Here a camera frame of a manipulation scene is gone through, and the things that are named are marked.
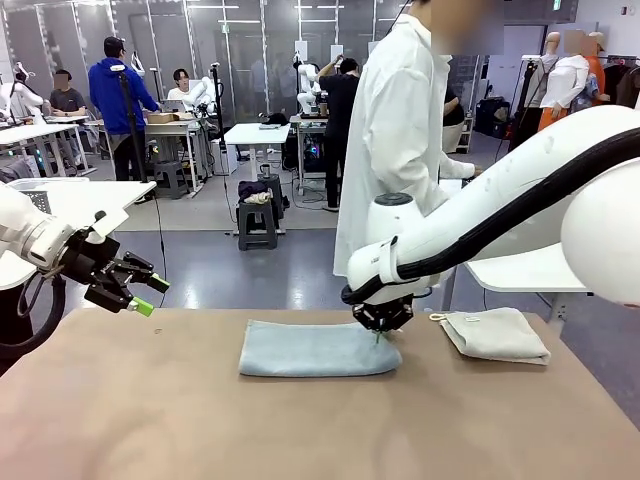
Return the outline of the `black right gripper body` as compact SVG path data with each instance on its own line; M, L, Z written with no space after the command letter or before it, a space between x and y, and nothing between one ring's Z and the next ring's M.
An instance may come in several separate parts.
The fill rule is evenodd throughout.
M354 315L401 315L412 310L413 300L413 295L405 295L381 304L356 304L352 307L352 313Z

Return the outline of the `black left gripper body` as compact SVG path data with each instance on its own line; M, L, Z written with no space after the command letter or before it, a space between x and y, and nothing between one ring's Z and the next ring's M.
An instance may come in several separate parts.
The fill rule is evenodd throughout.
M91 243L93 229L81 229L73 233L62 252L62 274L87 287L90 291L109 292L115 295L130 295L123 280L117 281L107 273L108 267L117 260L119 243L106 237L101 243Z

